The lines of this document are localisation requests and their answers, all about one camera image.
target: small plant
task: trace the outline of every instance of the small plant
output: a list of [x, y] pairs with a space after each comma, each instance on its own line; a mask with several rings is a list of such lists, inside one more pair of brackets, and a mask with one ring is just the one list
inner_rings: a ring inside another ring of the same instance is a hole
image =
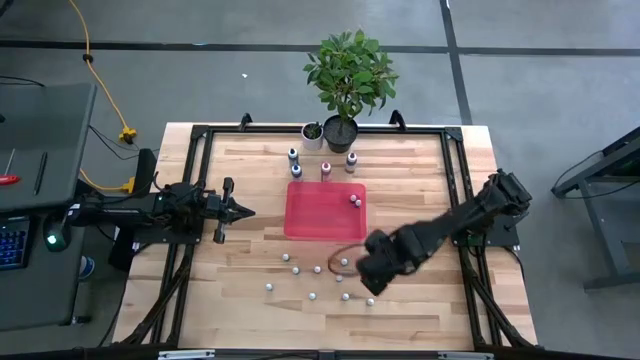
[[387, 96], [396, 96], [393, 87], [398, 78], [389, 68], [393, 61], [379, 51], [378, 40], [365, 37], [362, 30], [353, 39], [351, 35], [347, 31], [323, 40], [318, 53], [307, 54], [312, 63], [303, 69], [309, 73], [307, 84], [322, 91], [320, 101], [327, 103], [329, 111], [338, 110], [343, 122], [360, 114], [363, 104], [371, 107], [371, 115], [377, 99], [382, 109]]
[[314, 140], [322, 135], [322, 125], [319, 122], [309, 123], [302, 129], [302, 134], [310, 140]]

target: bottle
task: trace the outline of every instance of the bottle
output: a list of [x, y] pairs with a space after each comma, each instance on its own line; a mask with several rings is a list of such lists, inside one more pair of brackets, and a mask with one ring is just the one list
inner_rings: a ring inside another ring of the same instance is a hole
[[289, 149], [288, 156], [289, 156], [289, 166], [300, 164], [298, 162], [298, 150], [294, 148]]
[[300, 165], [295, 164], [291, 167], [291, 176], [293, 181], [302, 181], [302, 168]]
[[349, 153], [347, 155], [347, 165], [344, 167], [344, 170], [349, 174], [353, 174], [356, 171], [356, 163], [358, 162], [358, 156], [356, 153]]
[[320, 165], [320, 175], [322, 182], [331, 181], [331, 164], [323, 162]]

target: concrete floor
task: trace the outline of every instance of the concrete floor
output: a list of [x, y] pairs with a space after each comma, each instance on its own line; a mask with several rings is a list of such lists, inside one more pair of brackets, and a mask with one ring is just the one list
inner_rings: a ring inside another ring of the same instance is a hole
[[[362, 27], [383, 45], [446, 45], [437, 0], [99, 0], [78, 1], [96, 41], [316, 44], [327, 33]], [[449, 1], [459, 46], [640, 47], [633, 0]], [[0, 38], [82, 40], [65, 0], [21, 0], [0, 18]], [[47, 85], [92, 82], [82, 51], [1, 49], [0, 74]], [[137, 143], [157, 148], [169, 121], [310, 121], [327, 117], [304, 85], [306, 56], [287, 52], [96, 51], [94, 63]], [[448, 55], [391, 54], [398, 97], [361, 122], [386, 122], [399, 109], [409, 123], [460, 124]], [[534, 197], [518, 227], [527, 292], [539, 343], [549, 349], [637, 357], [640, 285], [585, 293], [606, 274], [584, 205], [549, 192], [587, 154], [640, 125], [637, 57], [462, 56], [474, 124], [490, 127], [500, 166]], [[118, 119], [100, 93], [93, 125], [115, 138]], [[135, 161], [99, 162], [108, 150], [90, 135], [83, 168], [119, 185]], [[544, 164], [542, 168], [534, 164]], [[87, 252], [104, 253], [103, 241]], [[94, 322], [0, 334], [0, 353], [95, 346], [122, 291], [108, 267], [85, 286]]]

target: small white pot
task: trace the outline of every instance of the small white pot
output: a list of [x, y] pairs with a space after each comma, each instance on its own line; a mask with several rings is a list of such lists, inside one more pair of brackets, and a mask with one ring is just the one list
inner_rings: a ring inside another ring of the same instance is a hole
[[322, 149], [322, 143], [324, 142], [324, 136], [323, 136], [324, 129], [322, 129], [322, 125], [320, 126], [320, 136], [318, 136], [317, 139], [309, 139], [306, 136], [304, 136], [304, 128], [307, 125], [303, 126], [302, 130], [300, 130], [300, 135], [302, 135], [302, 145], [304, 146], [305, 149], [311, 150], [311, 151]]

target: pink plastic tray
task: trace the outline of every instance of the pink plastic tray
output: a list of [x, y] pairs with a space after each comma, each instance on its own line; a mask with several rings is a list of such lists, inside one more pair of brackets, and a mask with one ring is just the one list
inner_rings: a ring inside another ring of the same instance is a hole
[[[356, 195], [357, 208], [349, 198]], [[360, 242], [367, 235], [367, 189], [362, 184], [291, 182], [284, 234], [294, 240]]]

